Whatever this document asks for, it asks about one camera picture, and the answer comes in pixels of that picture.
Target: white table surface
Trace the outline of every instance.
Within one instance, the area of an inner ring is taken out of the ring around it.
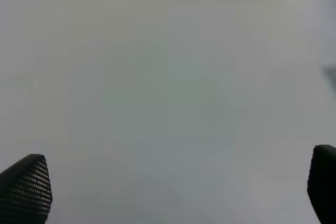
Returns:
[[[0,0],[0,169],[46,155],[49,224],[314,224],[336,0]]]

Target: black mesh pattern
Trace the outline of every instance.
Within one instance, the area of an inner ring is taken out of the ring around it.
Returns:
[[[48,167],[42,157],[0,192],[0,223],[45,223],[52,201]]]

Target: textured rubber pad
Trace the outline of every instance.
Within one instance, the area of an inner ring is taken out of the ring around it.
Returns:
[[[308,195],[321,224],[336,223],[336,148],[317,145],[308,178]]]
[[[52,201],[43,155],[30,154],[0,174],[0,223],[45,223]]]

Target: white surface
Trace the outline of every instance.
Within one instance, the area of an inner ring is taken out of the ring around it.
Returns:
[[[335,0],[0,7],[0,169],[46,155],[49,224],[318,223]]]

